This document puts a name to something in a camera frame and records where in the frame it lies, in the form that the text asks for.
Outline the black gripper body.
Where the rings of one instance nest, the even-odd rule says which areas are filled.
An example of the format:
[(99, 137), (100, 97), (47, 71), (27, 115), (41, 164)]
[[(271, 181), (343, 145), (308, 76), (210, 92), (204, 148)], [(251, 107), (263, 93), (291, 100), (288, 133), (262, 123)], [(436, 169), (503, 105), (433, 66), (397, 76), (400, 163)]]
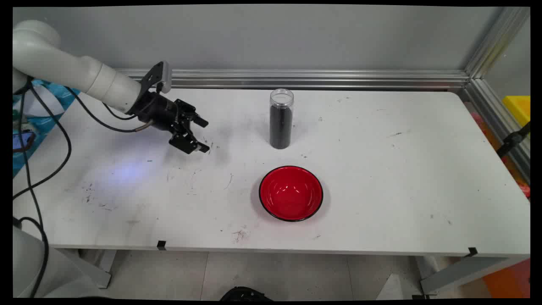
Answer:
[(184, 101), (174, 101), (157, 92), (145, 92), (128, 110), (127, 114), (135, 115), (141, 122), (149, 123), (159, 130), (179, 132), (181, 123), (181, 107)]

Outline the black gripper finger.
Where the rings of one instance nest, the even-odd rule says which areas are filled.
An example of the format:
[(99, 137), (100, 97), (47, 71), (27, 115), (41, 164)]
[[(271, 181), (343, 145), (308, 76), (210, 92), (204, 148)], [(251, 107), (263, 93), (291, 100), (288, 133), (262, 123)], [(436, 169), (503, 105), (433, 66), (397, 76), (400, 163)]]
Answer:
[(209, 122), (196, 112), (195, 106), (180, 99), (175, 100), (175, 105), (177, 107), (176, 122), (179, 125), (182, 125), (184, 128), (189, 128), (191, 123), (195, 123), (202, 128), (208, 126)]
[(191, 123), (172, 123), (169, 127), (171, 138), (169, 145), (178, 150), (191, 154), (195, 151), (207, 153), (210, 147), (198, 141), (191, 130)]

